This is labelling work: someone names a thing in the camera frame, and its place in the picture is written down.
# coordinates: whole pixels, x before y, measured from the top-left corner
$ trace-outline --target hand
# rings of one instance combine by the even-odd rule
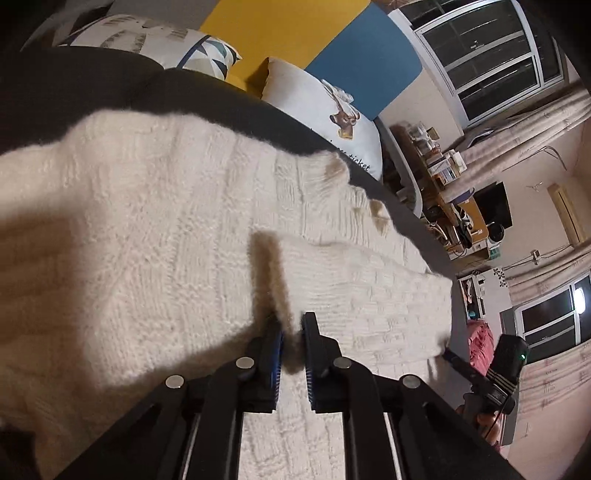
[[[464,412],[464,405],[460,405],[458,408],[456,408],[456,413],[458,415],[461,416],[463,414],[463,412]],[[476,416],[476,422],[478,423],[478,427],[483,427],[482,428],[482,436],[491,445],[494,445],[496,442],[500,441],[500,439],[501,439],[501,418],[500,417],[491,429],[491,426],[495,422],[495,418],[496,418],[497,414],[498,414],[498,412],[479,413]]]

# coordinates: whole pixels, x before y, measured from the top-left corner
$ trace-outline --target air conditioner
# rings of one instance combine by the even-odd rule
[[[548,193],[558,211],[558,216],[564,226],[564,231],[566,232],[570,244],[578,245],[587,240],[587,233],[579,222],[579,218],[574,211],[573,202],[571,202],[566,189],[563,186],[554,183],[548,187]]]

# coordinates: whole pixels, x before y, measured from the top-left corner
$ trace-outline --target printed pillow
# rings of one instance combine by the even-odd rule
[[[111,15],[72,34],[63,46],[102,47],[145,55],[165,69],[183,68],[225,80],[241,56],[235,48],[211,35],[136,17]]]
[[[378,129],[351,105],[348,93],[271,57],[262,99],[327,139],[373,178],[381,178]]]

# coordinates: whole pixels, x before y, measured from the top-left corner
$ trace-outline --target blue headboard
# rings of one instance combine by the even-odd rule
[[[406,36],[370,3],[306,71],[353,95],[355,107],[374,120],[422,69]]]

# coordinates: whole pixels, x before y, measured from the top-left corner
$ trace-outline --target curtain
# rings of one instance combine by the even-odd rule
[[[519,379],[519,414],[535,414],[575,395],[591,380],[591,340],[526,365]]]
[[[537,299],[591,270],[591,238],[574,250],[533,270],[507,277],[513,305]]]
[[[486,140],[462,152],[468,169],[441,193],[443,199],[451,202],[490,183],[504,169],[590,117],[591,96],[581,85],[548,105],[509,119]]]

